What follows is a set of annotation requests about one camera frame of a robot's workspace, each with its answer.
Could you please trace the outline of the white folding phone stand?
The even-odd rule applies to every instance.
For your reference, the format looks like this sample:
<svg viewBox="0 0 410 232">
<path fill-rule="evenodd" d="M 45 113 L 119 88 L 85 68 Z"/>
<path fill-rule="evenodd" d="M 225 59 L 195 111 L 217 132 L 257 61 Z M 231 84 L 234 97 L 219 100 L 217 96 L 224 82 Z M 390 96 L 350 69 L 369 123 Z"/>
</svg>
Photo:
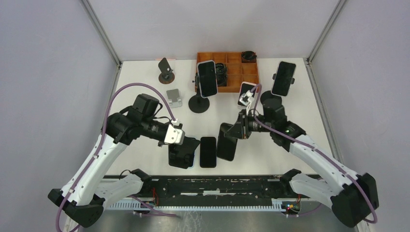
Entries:
<svg viewBox="0 0 410 232">
<path fill-rule="evenodd" d="M 182 107 L 182 98 L 179 89 L 171 89 L 166 91 L 168 105 L 170 108 Z"/>
</svg>

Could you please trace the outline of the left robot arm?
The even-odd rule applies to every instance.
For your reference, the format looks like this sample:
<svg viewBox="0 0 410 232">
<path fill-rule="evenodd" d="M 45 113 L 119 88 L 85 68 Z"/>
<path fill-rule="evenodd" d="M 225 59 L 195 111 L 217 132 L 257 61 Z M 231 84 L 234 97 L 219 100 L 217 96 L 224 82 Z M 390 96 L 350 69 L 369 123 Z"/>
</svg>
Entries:
<svg viewBox="0 0 410 232">
<path fill-rule="evenodd" d="M 140 169 L 109 188 L 100 187 L 108 169 L 132 141 L 147 137 L 158 141 L 159 146 L 167 145 L 177 158 L 192 160 L 200 141 L 185 136 L 181 125 L 158 122 L 155 113 L 160 106 L 158 99 L 139 94 L 133 105 L 110 115 L 86 161 L 64 187 L 50 191 L 49 200 L 79 226 L 87 228 L 116 202 L 134 194 L 146 197 L 151 193 L 151 177 Z"/>
</svg>

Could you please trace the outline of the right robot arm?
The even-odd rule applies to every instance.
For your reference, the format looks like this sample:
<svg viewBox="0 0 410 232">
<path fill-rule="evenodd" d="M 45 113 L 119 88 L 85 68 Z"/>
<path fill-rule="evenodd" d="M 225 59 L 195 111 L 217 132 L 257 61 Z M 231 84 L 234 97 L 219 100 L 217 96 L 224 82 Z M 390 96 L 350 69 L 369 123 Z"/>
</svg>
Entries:
<svg viewBox="0 0 410 232">
<path fill-rule="evenodd" d="M 307 196 L 330 208 L 350 228 L 361 221 L 377 223 L 375 210 L 379 199 L 375 178 L 368 173 L 360 175 L 322 152 L 305 130 L 287 119 L 282 104 L 266 102 L 262 115 L 255 109 L 243 109 L 237 121 L 223 123 L 220 132 L 233 143 L 248 139 L 252 132 L 268 132 L 276 145 L 301 159 L 321 177 L 318 180 L 292 169 L 280 178 L 279 191 L 283 196 Z"/>
</svg>

